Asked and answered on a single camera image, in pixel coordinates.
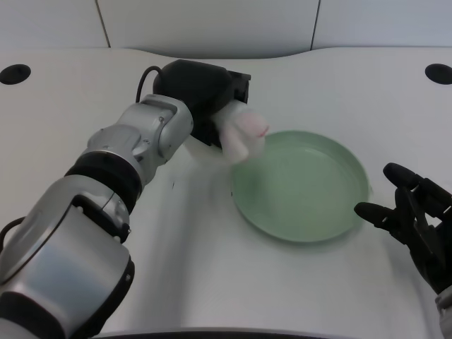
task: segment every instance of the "white table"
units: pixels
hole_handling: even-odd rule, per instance
[[[24,63],[32,74],[0,85],[0,225],[25,215],[92,133],[119,118],[146,67],[172,60],[127,49],[1,53],[0,69]],[[424,74],[429,64],[452,65],[452,49],[323,49],[209,62],[252,75],[249,104],[272,131],[308,130],[347,146],[368,172],[373,202],[393,206],[382,174],[388,162],[452,191],[452,86]],[[366,224],[316,246],[271,239],[237,212],[227,170],[198,165],[184,148],[146,187],[131,228],[136,277],[103,332],[221,326],[441,337],[434,293],[387,233]]]

